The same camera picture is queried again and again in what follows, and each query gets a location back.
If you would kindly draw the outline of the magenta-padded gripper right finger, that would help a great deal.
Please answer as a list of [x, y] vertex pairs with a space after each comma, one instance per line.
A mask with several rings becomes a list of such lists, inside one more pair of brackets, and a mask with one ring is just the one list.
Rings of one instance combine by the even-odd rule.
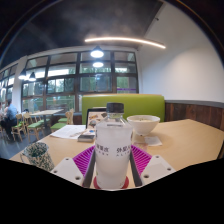
[[141, 187], [175, 172], [175, 169], [160, 155], [151, 156], [132, 145], [130, 164], [134, 185]]

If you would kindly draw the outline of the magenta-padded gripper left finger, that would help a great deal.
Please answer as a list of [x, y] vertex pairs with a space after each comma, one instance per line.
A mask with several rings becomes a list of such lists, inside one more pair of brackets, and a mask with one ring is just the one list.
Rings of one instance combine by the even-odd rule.
[[73, 158], [64, 158], [51, 173], [76, 185], [89, 188], [95, 166], [95, 147], [91, 146]]

